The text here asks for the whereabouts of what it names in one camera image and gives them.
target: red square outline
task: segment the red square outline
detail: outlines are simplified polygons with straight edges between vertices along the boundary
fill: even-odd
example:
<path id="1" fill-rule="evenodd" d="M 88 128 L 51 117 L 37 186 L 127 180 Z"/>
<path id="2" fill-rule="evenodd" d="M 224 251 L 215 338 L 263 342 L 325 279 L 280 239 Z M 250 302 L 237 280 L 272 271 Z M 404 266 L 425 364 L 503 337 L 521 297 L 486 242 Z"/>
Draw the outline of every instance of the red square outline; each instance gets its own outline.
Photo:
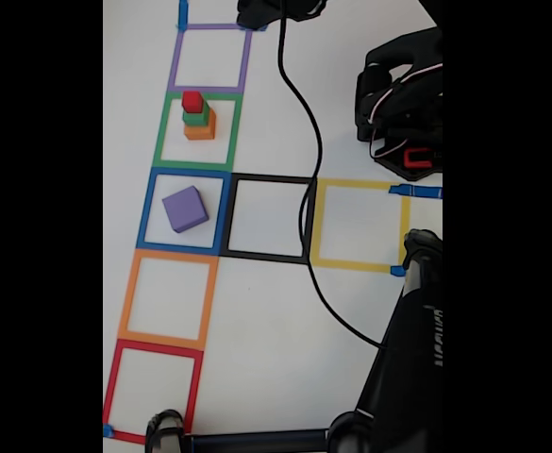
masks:
<path id="1" fill-rule="evenodd" d="M 112 408 L 112 398 L 116 389 L 116 380 L 118 370 L 123 356 L 123 349 L 136 349 L 138 351 L 158 352 L 160 354 L 168 354 L 170 356 L 189 357 L 193 359 L 192 383 L 190 385 L 190 394 L 188 395 L 188 407 L 185 410 L 185 419 L 183 420 L 183 428 L 186 433 L 192 432 L 193 411 L 196 406 L 196 398 L 198 396 L 198 382 L 200 380 L 200 370 L 202 369 L 202 351 L 187 349 L 178 346 L 167 346 L 164 344 L 150 344 L 133 342 L 131 340 L 117 340 L 116 350 L 114 351 L 114 359 L 112 360 L 112 368 L 109 372 L 108 389 L 106 390 L 106 401 L 104 402 L 104 411 L 102 413 L 103 423 L 109 422 L 109 412 Z M 132 442 L 134 444 L 145 444 L 145 436 L 132 434 L 130 432 L 114 430 L 114 437 L 119 441 Z"/>

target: block stack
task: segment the block stack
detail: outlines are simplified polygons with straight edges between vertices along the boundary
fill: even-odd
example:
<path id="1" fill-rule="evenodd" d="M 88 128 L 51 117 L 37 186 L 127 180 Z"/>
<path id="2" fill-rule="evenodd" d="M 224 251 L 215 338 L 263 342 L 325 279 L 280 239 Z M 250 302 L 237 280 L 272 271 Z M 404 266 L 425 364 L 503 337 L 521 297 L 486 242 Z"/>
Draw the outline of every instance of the block stack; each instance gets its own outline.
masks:
<path id="1" fill-rule="evenodd" d="M 184 92 L 183 133 L 188 140 L 214 140 L 217 116 L 200 92 Z"/>

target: black rod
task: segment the black rod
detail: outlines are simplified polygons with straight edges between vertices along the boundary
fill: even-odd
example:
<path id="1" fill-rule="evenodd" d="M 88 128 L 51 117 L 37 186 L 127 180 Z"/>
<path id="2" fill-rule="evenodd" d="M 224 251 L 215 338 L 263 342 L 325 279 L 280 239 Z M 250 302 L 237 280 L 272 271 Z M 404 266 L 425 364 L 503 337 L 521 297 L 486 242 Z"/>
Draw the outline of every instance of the black rod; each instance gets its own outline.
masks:
<path id="1" fill-rule="evenodd" d="M 209 436 L 192 435 L 190 438 L 192 453 L 312 453 L 326 451 L 326 429 Z"/>

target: purple cube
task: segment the purple cube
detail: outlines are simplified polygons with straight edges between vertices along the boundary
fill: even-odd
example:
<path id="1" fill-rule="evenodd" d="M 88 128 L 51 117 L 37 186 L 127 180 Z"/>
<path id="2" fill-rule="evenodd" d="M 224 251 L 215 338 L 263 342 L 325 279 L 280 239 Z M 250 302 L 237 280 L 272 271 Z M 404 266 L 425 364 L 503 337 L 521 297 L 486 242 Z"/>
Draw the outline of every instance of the purple cube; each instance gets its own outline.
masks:
<path id="1" fill-rule="evenodd" d="M 204 209 L 200 192 L 194 187 L 188 187 L 162 199 L 171 228 L 177 233 L 200 225 L 209 219 Z"/>

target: wooden block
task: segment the wooden block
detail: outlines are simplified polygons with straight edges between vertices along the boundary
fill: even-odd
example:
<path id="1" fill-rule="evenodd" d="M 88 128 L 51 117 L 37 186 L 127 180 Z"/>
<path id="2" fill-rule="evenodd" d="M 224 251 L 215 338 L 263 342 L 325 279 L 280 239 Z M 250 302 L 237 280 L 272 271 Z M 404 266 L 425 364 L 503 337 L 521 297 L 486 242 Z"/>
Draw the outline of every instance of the wooden block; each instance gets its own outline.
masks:
<path id="1" fill-rule="evenodd" d="M 187 126 L 208 126 L 209 125 L 209 111 L 210 107 L 207 101 L 204 101 L 202 106 L 202 113 L 188 113 L 183 110 L 181 119 Z"/>
<path id="2" fill-rule="evenodd" d="M 209 219 L 200 192 L 194 186 L 163 198 L 162 203 L 171 228 L 177 233 L 182 233 Z"/>
<path id="3" fill-rule="evenodd" d="M 202 113 L 204 98 L 200 92 L 183 92 L 181 106 L 188 113 Z"/>
<path id="4" fill-rule="evenodd" d="M 215 110 L 210 109 L 208 126 L 188 126 L 183 127 L 183 133 L 188 140 L 214 140 L 215 130 L 217 128 L 217 115 Z"/>

